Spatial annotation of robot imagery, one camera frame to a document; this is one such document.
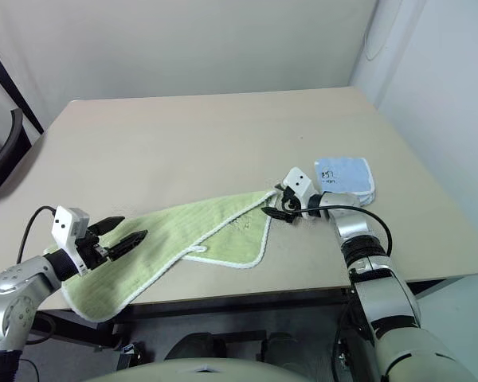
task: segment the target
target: table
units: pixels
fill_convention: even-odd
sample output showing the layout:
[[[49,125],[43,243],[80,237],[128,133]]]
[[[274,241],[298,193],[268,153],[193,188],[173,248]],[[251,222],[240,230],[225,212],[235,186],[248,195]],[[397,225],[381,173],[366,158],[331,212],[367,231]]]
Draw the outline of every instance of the table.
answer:
[[[91,221],[269,189],[293,167],[315,179],[324,156],[361,156],[408,281],[478,273],[478,234],[397,131],[354,88],[72,101],[0,189],[0,271],[14,263],[40,205],[79,207]],[[25,259],[51,242],[39,217]],[[348,286],[330,224],[274,220],[248,270],[179,261],[135,303]],[[41,309],[64,309],[60,292]]]

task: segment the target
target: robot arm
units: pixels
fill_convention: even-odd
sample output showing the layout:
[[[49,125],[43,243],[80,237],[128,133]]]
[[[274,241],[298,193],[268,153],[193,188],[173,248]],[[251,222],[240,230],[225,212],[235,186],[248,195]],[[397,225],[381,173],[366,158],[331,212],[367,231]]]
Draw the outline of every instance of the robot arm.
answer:
[[[310,195],[311,180],[294,168],[283,184],[284,202],[325,209],[329,206],[359,207],[359,199],[347,193]],[[364,313],[367,337],[374,346],[383,381],[430,380],[474,381],[476,378],[428,331],[421,328],[416,298],[397,274],[365,213],[350,209],[328,209],[329,221],[347,264],[349,279]],[[302,217],[321,217],[320,211]]]
[[[62,281],[86,274],[136,247],[147,231],[134,232],[112,248],[99,245],[99,235],[111,231],[123,217],[88,226],[79,209],[58,207],[52,234],[59,250],[36,256],[0,274],[0,381],[14,380],[37,308],[61,287]]]

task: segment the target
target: green towel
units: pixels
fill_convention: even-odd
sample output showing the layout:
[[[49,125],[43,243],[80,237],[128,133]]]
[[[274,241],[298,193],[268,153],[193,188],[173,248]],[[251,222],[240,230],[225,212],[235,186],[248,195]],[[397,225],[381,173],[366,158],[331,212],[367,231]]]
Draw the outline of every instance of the green towel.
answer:
[[[135,231],[147,229],[143,242],[114,262],[62,284],[71,308],[91,322],[118,314],[183,256],[228,267],[256,266],[264,254],[271,218],[261,207],[273,205],[276,191],[219,197],[126,219],[101,236],[111,247]]]

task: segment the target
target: blue towel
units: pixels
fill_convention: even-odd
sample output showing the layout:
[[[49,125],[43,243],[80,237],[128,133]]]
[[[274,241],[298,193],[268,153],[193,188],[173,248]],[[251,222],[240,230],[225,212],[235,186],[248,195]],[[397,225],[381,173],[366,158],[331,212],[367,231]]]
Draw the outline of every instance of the blue towel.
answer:
[[[315,172],[322,192],[354,193],[362,205],[374,199],[374,179],[365,158],[321,158]]]

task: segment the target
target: black chair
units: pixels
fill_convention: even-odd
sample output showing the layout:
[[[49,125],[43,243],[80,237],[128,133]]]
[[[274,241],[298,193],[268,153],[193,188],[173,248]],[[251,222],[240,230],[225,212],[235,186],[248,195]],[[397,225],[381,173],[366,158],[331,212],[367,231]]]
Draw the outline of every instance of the black chair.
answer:
[[[13,117],[13,126],[6,143],[0,149],[0,186],[32,146],[23,129],[22,110],[14,109],[10,114]]]

